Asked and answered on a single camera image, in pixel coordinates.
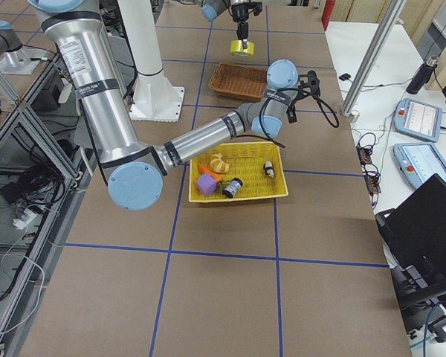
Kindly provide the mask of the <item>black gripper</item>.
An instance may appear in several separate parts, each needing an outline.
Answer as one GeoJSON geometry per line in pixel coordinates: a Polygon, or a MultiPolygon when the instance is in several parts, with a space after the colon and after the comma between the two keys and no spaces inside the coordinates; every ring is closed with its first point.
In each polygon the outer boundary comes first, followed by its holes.
{"type": "MultiPolygon", "coordinates": [[[[238,3],[232,5],[232,18],[237,24],[236,34],[238,37],[248,37],[249,33],[249,4],[238,3]]],[[[240,48],[248,48],[248,39],[239,39],[240,48]]]]}

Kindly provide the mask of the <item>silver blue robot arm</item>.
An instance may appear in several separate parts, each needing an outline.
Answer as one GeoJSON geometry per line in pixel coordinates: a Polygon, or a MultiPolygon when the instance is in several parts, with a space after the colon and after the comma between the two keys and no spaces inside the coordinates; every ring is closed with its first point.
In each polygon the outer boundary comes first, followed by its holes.
{"type": "Polygon", "coordinates": [[[237,40],[230,43],[232,55],[251,57],[254,52],[254,44],[248,40],[250,15],[258,16],[263,9],[261,1],[225,1],[208,0],[196,1],[201,7],[201,12],[209,22],[215,21],[224,12],[228,12],[231,19],[237,24],[237,40]]]}
{"type": "Polygon", "coordinates": [[[160,146],[137,136],[123,99],[117,61],[96,1],[34,1],[44,34],[58,48],[83,105],[89,135],[99,144],[100,167],[112,201],[126,210],[151,207],[173,167],[251,130],[275,138],[299,79],[293,62],[268,68],[262,99],[245,103],[214,121],[160,146]]]}

